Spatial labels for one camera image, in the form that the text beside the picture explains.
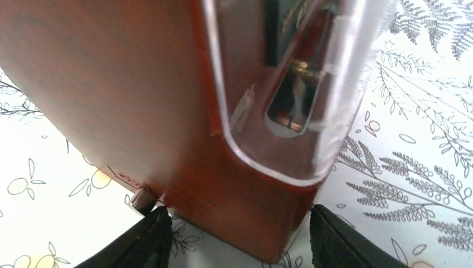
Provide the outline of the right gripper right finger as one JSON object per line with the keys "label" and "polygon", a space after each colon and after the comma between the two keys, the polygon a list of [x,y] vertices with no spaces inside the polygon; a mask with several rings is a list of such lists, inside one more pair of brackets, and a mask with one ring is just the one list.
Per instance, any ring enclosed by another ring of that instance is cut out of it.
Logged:
{"label": "right gripper right finger", "polygon": [[314,267],[406,267],[321,204],[311,209],[310,245]]}

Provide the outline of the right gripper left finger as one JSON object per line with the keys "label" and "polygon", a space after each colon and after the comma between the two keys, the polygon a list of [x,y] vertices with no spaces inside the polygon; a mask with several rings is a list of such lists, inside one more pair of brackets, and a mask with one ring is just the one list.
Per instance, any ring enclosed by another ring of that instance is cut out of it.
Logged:
{"label": "right gripper left finger", "polygon": [[166,268],[172,240],[172,219],[160,206],[76,268]]}

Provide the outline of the brown wooden metronome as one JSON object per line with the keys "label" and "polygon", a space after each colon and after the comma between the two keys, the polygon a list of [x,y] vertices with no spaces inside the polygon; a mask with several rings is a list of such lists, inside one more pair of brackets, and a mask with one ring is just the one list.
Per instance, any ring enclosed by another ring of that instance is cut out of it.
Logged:
{"label": "brown wooden metronome", "polygon": [[2,1],[1,67],[94,165],[277,262],[323,176],[294,101],[323,1]]}

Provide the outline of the clear plastic metronome cover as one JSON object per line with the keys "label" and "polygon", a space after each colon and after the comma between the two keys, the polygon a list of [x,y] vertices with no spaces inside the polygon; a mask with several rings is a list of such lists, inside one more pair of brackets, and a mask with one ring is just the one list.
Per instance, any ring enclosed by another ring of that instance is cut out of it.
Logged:
{"label": "clear plastic metronome cover", "polygon": [[202,1],[223,138],[252,170],[312,186],[358,112],[397,1]]}

